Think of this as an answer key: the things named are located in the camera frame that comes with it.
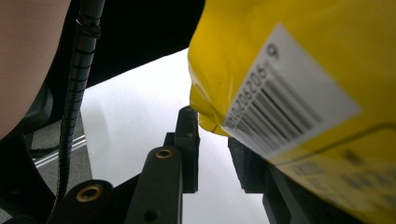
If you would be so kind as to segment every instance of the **brass grommet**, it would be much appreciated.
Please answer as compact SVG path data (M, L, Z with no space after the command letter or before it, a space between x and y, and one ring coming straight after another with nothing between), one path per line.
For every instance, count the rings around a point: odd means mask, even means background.
M80 190L77 195L77 201L81 203L88 203L96 200L102 195L103 187L100 185L89 185L84 189Z

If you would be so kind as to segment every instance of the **white surface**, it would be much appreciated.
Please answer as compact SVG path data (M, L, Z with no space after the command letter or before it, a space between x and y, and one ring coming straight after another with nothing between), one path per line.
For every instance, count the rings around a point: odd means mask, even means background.
M175 130L190 84L183 50L87 89L81 114L93 178L117 186L139 174L148 152ZM199 191L183 195L183 223L268 223L262 195L240 188L227 139L200 136Z

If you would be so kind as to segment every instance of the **barcode label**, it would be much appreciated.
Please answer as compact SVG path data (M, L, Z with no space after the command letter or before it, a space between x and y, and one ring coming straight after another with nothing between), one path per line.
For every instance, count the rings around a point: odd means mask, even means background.
M222 128L270 158L360 112L360 107L278 25L250 67Z

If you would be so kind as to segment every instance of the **dark background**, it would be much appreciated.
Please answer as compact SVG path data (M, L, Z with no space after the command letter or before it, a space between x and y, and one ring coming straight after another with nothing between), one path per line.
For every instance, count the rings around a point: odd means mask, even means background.
M205 0L107 0L88 86L185 49ZM62 118L79 1L72 0L46 84L53 94L49 125Z

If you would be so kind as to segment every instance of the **yellow package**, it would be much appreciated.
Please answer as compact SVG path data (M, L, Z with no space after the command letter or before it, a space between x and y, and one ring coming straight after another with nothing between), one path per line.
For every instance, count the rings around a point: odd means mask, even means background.
M328 203L396 221L396 2L207 0L191 106Z

